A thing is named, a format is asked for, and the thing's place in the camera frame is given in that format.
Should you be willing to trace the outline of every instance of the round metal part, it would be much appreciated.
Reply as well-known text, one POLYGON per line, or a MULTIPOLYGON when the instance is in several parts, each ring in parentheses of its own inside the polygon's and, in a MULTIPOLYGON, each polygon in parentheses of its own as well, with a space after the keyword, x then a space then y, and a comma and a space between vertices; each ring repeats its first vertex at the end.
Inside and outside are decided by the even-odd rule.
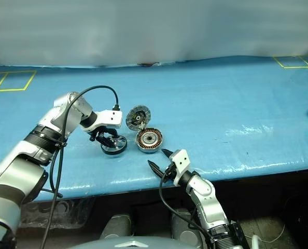
POLYGON ((163 136, 158 129, 146 128, 138 132, 135 140, 142 152, 154 153, 161 146, 163 136))
POLYGON ((150 121, 150 110, 144 105, 135 106, 129 111, 125 121, 131 130, 142 130, 150 121))
POLYGON ((115 147, 110 148, 108 146, 101 144, 101 149, 105 154, 117 155, 122 153, 127 148, 128 141, 125 137, 118 135, 118 136, 109 136, 107 138, 114 143, 115 147))

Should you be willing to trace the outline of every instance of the white backdrop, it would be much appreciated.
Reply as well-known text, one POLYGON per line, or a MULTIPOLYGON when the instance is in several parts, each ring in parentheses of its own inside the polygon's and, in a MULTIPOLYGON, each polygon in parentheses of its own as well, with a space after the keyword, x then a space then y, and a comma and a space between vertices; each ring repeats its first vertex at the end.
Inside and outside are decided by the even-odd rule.
POLYGON ((0 64, 308 54, 308 0, 0 0, 0 64))

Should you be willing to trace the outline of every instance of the blue table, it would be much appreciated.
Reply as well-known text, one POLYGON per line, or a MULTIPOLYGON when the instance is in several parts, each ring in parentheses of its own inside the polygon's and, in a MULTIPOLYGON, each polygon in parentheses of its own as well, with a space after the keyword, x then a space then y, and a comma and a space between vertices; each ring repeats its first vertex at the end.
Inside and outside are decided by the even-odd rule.
MULTIPOLYGON (((0 160, 55 98, 109 85, 124 119, 133 106, 148 106, 150 127, 164 135, 163 148, 185 148, 193 169, 211 181, 308 169, 308 57, 228 57, 147 68, 0 66, 9 71, 0 73, 0 160)), ((94 110, 111 109, 115 101, 102 89, 86 99, 94 110)), ((138 150, 136 132, 124 121, 119 133, 129 144, 117 156, 104 154, 80 128, 70 136, 60 188, 66 198, 158 187, 147 159, 163 169, 168 159, 138 150)), ((37 200, 51 197, 41 193, 37 200)))

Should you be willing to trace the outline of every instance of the black wheel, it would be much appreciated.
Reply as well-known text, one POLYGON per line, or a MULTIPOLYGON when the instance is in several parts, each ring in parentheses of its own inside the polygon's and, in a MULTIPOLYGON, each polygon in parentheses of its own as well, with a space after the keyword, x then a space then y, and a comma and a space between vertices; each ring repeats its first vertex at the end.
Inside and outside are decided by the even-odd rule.
POLYGON ((101 144, 101 149, 105 154, 117 155, 117 154, 122 153, 127 148, 128 141, 124 136, 121 136, 121 135, 109 136, 107 138, 114 143, 115 147, 110 148, 108 146, 101 144))

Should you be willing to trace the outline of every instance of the white wire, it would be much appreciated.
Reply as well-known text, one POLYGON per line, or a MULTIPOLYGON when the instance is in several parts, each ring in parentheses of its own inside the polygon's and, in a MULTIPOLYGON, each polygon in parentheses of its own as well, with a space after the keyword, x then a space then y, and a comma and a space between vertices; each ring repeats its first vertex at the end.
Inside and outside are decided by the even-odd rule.
POLYGON ((262 240, 259 236, 258 236, 258 237, 259 237, 259 239, 260 239, 262 242, 265 242, 265 243, 273 243, 274 241, 278 240, 278 239, 282 236, 282 234, 283 234, 283 232, 284 232, 284 229, 285 229, 285 224, 284 224, 283 229, 282 229, 282 232, 279 234, 279 236, 277 236, 275 239, 273 239, 273 240, 271 240, 271 241, 262 240))

